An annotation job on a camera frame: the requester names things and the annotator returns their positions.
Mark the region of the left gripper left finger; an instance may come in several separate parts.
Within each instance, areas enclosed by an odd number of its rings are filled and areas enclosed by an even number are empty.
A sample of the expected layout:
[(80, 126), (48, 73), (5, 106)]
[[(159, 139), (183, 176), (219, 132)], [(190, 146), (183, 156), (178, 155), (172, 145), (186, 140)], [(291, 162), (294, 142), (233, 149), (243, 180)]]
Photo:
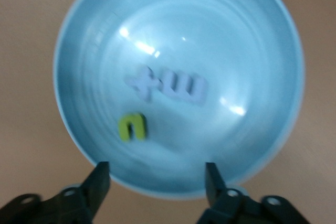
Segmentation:
[(1, 207), (1, 223), (93, 223), (110, 188), (109, 163), (99, 162), (78, 186), (48, 200), (23, 194)]

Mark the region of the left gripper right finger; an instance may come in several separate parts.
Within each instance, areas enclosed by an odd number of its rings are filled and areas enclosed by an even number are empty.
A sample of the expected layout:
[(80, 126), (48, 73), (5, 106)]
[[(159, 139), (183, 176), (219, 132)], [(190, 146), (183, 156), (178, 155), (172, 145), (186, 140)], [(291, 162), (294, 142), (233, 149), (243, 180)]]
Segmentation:
[(215, 163), (205, 164), (205, 189), (209, 208), (197, 223), (309, 223), (283, 197), (264, 196), (257, 202), (241, 190), (227, 187)]

